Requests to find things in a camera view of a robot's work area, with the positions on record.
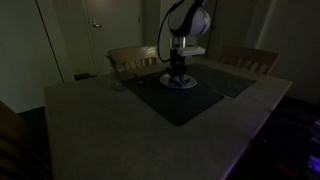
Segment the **table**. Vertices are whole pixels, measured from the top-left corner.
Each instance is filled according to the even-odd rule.
[[[225,96],[179,127],[131,91],[113,91],[108,76],[47,87],[45,107],[54,178],[226,178],[291,82],[202,58],[186,62],[257,82],[237,98]]]

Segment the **floor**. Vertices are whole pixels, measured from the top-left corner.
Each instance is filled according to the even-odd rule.
[[[19,115],[49,145],[45,109]],[[318,119],[319,106],[283,98],[228,179],[310,179],[305,175],[311,148],[309,129]]]

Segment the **cable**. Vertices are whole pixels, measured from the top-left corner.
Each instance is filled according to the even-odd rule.
[[[168,62],[170,61],[170,59],[167,59],[167,60],[163,60],[161,58],[161,54],[160,54],[160,37],[161,37],[161,32],[162,32],[162,28],[163,28],[163,24],[164,22],[166,21],[167,17],[169,14],[172,13],[172,11],[174,11],[180,4],[182,4],[185,0],[181,0],[177,3],[175,3],[170,9],[169,11],[166,13],[166,15],[164,16],[163,20],[162,20],[162,23],[161,23],[161,26],[160,26],[160,30],[159,30],[159,34],[158,34],[158,46],[157,46],[157,50],[158,50],[158,56],[159,56],[159,59],[162,61],[162,62]]]

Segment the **chair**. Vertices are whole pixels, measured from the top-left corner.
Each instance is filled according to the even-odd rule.
[[[219,62],[268,75],[279,56],[278,53],[226,45]]]
[[[125,66],[127,71],[160,63],[155,46],[133,46],[114,49],[108,52],[107,57],[113,67]]]
[[[50,179],[49,150],[40,144],[25,122],[0,101],[1,179]]]

